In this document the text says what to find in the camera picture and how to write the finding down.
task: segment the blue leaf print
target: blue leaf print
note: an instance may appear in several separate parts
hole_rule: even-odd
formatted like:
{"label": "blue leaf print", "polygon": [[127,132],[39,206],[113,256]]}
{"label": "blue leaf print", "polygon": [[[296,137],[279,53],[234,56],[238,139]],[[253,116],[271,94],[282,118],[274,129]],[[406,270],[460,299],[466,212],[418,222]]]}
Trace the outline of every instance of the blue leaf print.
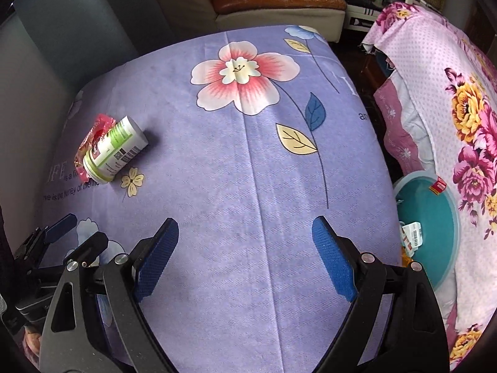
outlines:
{"label": "blue leaf print", "polygon": [[309,130],[313,132],[319,128],[326,119],[326,110],[322,105],[321,101],[311,93],[309,102],[306,106],[306,123],[309,126]]}

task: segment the blue flower print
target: blue flower print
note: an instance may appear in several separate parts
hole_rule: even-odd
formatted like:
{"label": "blue flower print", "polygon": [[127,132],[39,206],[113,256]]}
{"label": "blue flower print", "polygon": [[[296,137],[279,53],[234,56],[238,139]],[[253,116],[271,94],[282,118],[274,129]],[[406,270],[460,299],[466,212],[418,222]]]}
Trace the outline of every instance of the blue flower print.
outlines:
{"label": "blue flower print", "polygon": [[319,41],[328,44],[326,40],[316,31],[314,28],[305,27],[303,25],[292,25],[285,29],[285,32],[294,36],[295,38],[305,39],[306,41],[312,38],[316,38]]}

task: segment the barcode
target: barcode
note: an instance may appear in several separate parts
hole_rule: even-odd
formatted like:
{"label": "barcode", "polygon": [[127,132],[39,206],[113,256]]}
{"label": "barcode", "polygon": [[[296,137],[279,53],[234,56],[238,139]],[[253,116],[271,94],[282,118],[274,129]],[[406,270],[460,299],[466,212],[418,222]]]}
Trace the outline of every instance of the barcode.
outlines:
{"label": "barcode", "polygon": [[133,147],[130,151],[128,151],[128,153],[126,153],[126,155],[123,156],[123,158],[121,158],[121,161],[125,162],[125,163],[128,163],[131,161],[131,159],[133,157],[135,157],[136,154],[138,154],[140,152],[140,149],[138,147]]}
{"label": "barcode", "polygon": [[419,240],[417,239],[417,230],[413,231],[413,243],[414,243],[414,246],[418,246],[418,244],[419,244]]}
{"label": "barcode", "polygon": [[126,151],[124,149],[119,149],[119,151],[116,154],[114,154],[114,157],[116,158],[116,160],[120,160],[125,154]]}

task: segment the white jar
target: white jar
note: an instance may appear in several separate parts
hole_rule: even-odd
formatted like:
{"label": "white jar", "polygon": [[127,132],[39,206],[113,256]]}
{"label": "white jar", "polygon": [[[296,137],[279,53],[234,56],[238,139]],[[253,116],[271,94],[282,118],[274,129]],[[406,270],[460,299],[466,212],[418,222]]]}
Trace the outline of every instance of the white jar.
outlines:
{"label": "white jar", "polygon": [[84,169],[98,183],[111,182],[146,145],[148,140],[141,129],[126,116],[86,152]]}

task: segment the mattress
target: mattress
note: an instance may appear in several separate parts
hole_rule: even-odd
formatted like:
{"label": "mattress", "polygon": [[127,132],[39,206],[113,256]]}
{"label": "mattress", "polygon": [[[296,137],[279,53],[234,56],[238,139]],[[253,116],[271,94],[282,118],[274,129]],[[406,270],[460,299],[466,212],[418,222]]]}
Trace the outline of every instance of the mattress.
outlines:
{"label": "mattress", "polygon": [[[82,183],[73,167],[99,113],[131,116],[150,142],[104,185]],[[173,217],[178,245],[139,306],[178,371],[312,371],[349,308],[312,242],[313,220],[324,215],[361,251],[400,261],[393,189],[365,113],[309,27],[223,32],[126,63],[86,85],[68,114],[43,222],[69,212],[79,222],[42,266],[95,231],[110,240],[106,263]],[[99,305],[126,360],[105,298]]]}

